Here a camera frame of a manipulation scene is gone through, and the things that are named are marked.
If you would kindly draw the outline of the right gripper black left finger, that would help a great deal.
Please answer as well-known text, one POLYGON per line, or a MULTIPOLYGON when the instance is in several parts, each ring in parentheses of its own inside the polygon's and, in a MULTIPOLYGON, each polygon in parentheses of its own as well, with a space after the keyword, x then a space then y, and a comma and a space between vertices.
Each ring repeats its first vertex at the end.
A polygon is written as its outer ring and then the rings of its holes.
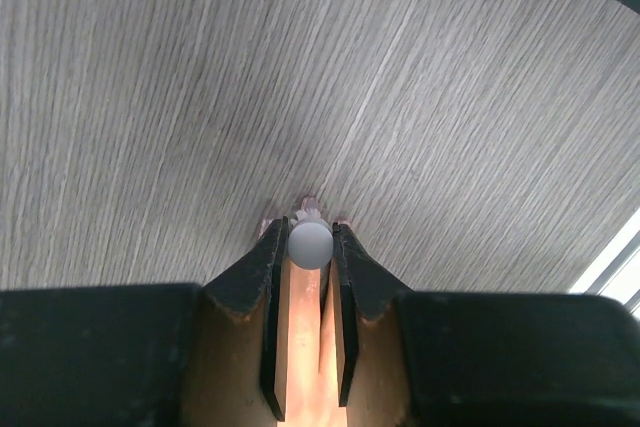
POLYGON ((274 221, 207 285, 120 285, 1 295, 5 426, 273 426, 285 414, 274 221))

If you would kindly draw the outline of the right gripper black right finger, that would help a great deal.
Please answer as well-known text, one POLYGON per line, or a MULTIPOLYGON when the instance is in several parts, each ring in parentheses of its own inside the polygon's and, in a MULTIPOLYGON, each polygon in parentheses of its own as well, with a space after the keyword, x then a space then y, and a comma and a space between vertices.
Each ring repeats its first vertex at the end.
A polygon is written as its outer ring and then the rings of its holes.
POLYGON ((417 291, 333 226, 351 426, 635 426, 639 325, 607 297, 417 291))

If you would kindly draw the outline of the mannequin hand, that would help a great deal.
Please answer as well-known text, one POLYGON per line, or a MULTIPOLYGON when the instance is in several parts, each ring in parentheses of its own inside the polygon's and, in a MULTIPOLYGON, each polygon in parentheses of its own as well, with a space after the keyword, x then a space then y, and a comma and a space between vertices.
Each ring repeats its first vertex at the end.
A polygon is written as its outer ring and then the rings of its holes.
POLYGON ((345 426, 339 405, 335 308, 329 266, 303 269, 290 259, 281 267, 279 323, 287 327, 284 419, 279 426, 345 426))

